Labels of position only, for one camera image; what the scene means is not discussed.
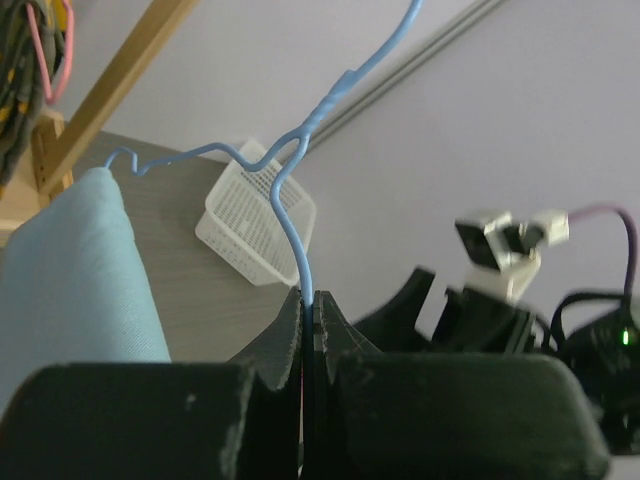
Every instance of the clothes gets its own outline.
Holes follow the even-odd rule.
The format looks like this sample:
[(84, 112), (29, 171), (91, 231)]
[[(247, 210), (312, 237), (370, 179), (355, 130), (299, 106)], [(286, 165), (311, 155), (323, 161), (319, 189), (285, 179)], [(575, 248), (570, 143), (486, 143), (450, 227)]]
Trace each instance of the clothes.
[(44, 89), (26, 5), (36, 12), (49, 76), (64, 51), (51, 0), (0, 0), (0, 193), (29, 146), (44, 104)]
[(14, 232), (0, 268), (0, 305), (0, 415), (24, 379), (51, 364), (171, 361), (106, 168), (89, 170)]

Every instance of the wooden pole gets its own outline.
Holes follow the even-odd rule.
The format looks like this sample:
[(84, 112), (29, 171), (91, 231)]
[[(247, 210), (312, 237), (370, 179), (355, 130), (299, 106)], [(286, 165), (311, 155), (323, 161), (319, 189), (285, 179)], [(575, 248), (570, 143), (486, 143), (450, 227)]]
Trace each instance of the wooden pole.
[(62, 132), (34, 164), (41, 194), (50, 194), (85, 152), (136, 80), (198, 0), (153, 0)]

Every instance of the blue wire hanger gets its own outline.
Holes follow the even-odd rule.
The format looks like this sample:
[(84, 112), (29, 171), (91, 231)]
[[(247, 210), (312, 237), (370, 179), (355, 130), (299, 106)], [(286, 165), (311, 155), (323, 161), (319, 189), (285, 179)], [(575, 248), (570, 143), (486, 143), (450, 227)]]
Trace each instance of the blue wire hanger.
[(131, 170), (134, 175), (142, 176), (146, 174), (151, 168), (158, 165), (169, 165), (172, 162), (185, 160), (187, 158), (196, 157), (207, 152), (214, 150), (220, 150), (236, 160), (242, 167), (249, 172), (258, 172), (266, 167), (276, 155), (289, 143), (297, 141), (296, 149), (289, 161), (283, 166), (282, 170), (278, 173), (271, 186), (269, 200), (273, 211), (275, 212), (278, 221), (282, 225), (287, 239), (291, 244), (295, 260), (300, 272), (300, 293), (302, 296), (303, 310), (303, 369), (309, 374), (304, 375), (303, 384), (303, 398), (304, 398), (304, 443), (305, 452), (310, 451), (312, 447), (314, 426), (313, 426), (313, 399), (314, 399), (314, 385), (313, 385), (313, 282), (311, 278), (311, 268), (309, 267), (309, 261), (304, 251), (304, 245), (296, 228), (289, 219), (287, 212), (285, 211), (282, 203), (280, 202), (280, 190), (282, 184), (287, 177), (291, 174), (296, 165), (304, 157), (309, 147), (309, 141), (311, 135), (318, 127), (320, 122), (324, 120), (327, 114), (333, 110), (333, 108), (347, 95), (353, 87), (364, 78), (376, 65), (386, 57), (391, 50), (404, 38), (411, 25), (413, 24), (420, 8), (422, 7), (423, 0), (412, 0), (411, 5), (404, 18), (400, 22), (400, 25), (391, 34), (389, 39), (382, 44), (382, 46), (358, 68), (357, 70), (347, 70), (338, 81), (331, 87), (329, 93), (320, 101), (318, 106), (311, 112), (311, 114), (302, 122), (302, 124), (294, 128), (288, 133), (285, 133), (280, 137), (267, 151), (267, 153), (256, 163), (249, 162), (243, 155), (236, 150), (233, 146), (226, 143), (210, 143), (202, 147), (189, 150), (188, 152), (180, 153), (178, 155), (172, 155), (170, 157), (160, 158), (152, 160), (143, 167), (138, 169), (138, 155), (126, 147), (119, 147), (109, 155), (107, 158), (105, 167), (109, 168), (111, 163), (118, 154), (126, 152), (132, 157)]

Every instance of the white plastic basket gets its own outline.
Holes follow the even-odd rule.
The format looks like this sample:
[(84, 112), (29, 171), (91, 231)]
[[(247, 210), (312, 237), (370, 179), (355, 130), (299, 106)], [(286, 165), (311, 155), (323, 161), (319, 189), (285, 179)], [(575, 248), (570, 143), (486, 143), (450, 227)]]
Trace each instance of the white plastic basket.
[[(249, 141), (240, 152), (251, 162), (266, 150)], [(298, 283), (298, 268), (287, 236), (269, 203), (269, 190), (281, 170), (272, 161), (259, 172), (247, 172), (232, 161), (205, 200), (196, 236), (254, 285)], [(316, 205), (291, 177), (282, 185), (280, 200), (298, 230), (305, 251), (316, 220)]]

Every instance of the wooden shelf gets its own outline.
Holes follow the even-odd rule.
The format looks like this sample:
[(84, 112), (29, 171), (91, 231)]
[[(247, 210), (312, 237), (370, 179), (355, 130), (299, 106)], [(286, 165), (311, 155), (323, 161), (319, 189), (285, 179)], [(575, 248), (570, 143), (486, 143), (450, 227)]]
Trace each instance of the wooden shelf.
[(153, 0), (84, 99), (68, 128), (44, 111), (0, 200), (0, 248), (20, 225), (71, 186), (71, 169), (199, 0)]
[(31, 148), (20, 159), (16, 172), (0, 200), (0, 247), (9, 235), (43, 207), (31, 162)]

